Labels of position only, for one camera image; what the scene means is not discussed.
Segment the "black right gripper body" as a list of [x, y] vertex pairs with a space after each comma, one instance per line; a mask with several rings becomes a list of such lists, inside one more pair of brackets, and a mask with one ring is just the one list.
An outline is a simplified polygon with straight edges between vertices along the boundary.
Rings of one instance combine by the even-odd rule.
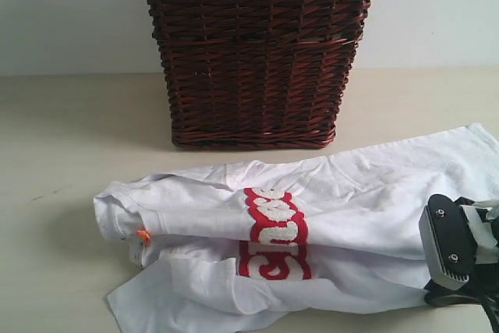
[[464, 285], [438, 285], [430, 277], [425, 286], [425, 302], [430, 306], [497, 306], [498, 218], [489, 215], [494, 202], [475, 202], [464, 197], [453, 201], [461, 206], [468, 223], [472, 237], [473, 270]]

